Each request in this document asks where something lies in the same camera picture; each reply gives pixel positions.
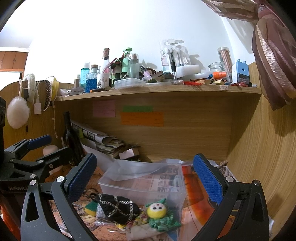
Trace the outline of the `yellow green sponge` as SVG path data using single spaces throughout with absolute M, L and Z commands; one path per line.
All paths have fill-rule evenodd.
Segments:
M 91 201 L 89 202 L 85 207 L 85 212 L 90 215 L 90 216 L 96 216 L 96 211 L 97 211 L 97 206 L 98 206 L 98 203 L 97 202 L 94 202 L 94 201 Z

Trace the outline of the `green knit glove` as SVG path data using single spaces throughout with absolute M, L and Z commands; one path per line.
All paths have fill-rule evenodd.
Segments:
M 156 228 L 159 232 L 168 232 L 175 228 L 179 228 L 182 224 L 175 218 L 174 213 L 167 207 L 167 200 L 163 198 L 156 202 L 165 204 L 167 213 L 166 216 L 161 219 L 152 219 L 148 217 L 150 227 Z

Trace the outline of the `black pouch with chain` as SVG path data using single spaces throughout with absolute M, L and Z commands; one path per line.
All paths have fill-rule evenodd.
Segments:
M 115 223 L 121 225 L 126 225 L 130 221 L 135 220 L 135 218 L 141 213 L 141 210 L 136 203 L 122 196 L 92 193 L 90 197 L 94 202 L 112 205 L 114 207 L 112 217 Z

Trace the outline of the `white cloth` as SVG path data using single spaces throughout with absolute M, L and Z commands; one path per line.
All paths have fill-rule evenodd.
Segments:
M 157 235 L 162 234 L 156 228 L 150 227 L 148 223 L 145 225 L 135 225 L 132 226 L 126 232 L 126 239 L 127 240 L 141 240 L 150 237 L 156 237 Z

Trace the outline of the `white fluffy pompom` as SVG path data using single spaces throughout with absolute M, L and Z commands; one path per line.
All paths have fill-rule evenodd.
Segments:
M 22 97 L 13 98 L 6 110 L 8 123 L 14 129 L 19 129 L 25 125 L 29 119 L 29 115 L 30 108 Z

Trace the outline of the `pink sticky note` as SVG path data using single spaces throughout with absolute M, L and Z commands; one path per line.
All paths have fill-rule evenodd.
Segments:
M 104 100 L 93 102 L 93 116 L 96 118 L 114 118 L 115 101 Z

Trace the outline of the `small white cardboard box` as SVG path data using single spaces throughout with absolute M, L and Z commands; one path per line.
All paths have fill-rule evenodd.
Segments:
M 139 156 L 139 151 L 137 148 L 130 148 L 119 154 L 121 160 L 127 160 L 133 157 Z

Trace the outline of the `blue liquid bottle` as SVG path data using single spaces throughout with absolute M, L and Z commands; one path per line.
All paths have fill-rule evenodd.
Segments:
M 90 93 L 90 90 L 97 88 L 98 65 L 91 65 L 90 72 L 86 75 L 85 92 Z

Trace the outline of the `floral fabric scrunchie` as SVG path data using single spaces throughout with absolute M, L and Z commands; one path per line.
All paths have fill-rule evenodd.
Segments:
M 116 223 L 115 226 L 122 232 L 126 233 L 132 226 L 135 225 L 145 225 L 148 223 L 148 216 L 145 212 L 142 212 L 138 217 L 135 218 L 135 220 L 130 221 L 126 225 L 121 225 L 119 223 Z

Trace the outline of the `orange sticky note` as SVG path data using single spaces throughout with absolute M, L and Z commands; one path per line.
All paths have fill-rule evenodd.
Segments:
M 141 112 L 120 114 L 120 123 L 127 126 L 164 126 L 164 114 L 162 112 Z

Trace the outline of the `green pump bottle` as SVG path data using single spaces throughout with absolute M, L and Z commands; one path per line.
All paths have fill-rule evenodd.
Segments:
M 121 78 L 125 78 L 128 76 L 128 61 L 129 61 L 129 56 L 132 52 L 132 48 L 126 48 L 123 51 L 122 55 L 122 66 L 121 66 Z

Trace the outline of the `wooden shelf board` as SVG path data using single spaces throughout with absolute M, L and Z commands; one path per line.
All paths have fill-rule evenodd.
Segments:
M 82 100 L 90 98 L 117 98 L 117 97 L 147 97 L 153 96 L 198 96 L 198 95 L 261 95 L 259 88 L 226 86 L 226 85 L 163 85 L 163 86 L 136 86 L 123 89 L 84 93 L 73 96 L 59 96 L 56 101 Z

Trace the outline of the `orange cap bottle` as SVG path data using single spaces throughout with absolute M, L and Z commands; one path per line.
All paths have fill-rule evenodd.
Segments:
M 213 72 L 212 75 L 215 80 L 219 80 L 219 79 L 226 78 L 227 72 L 225 71 Z

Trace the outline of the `tall clear stick jar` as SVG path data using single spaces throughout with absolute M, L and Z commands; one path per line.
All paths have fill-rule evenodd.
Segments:
M 229 76 L 232 76 L 232 60 L 230 56 L 230 50 L 227 47 L 219 47 L 217 49 L 220 61 L 223 62 L 225 70 Z

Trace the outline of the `pink curtain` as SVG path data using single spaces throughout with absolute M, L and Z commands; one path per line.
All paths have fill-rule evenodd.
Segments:
M 217 15 L 256 21 L 252 51 L 262 93 L 273 110 L 295 99 L 295 39 L 268 1 L 205 1 Z

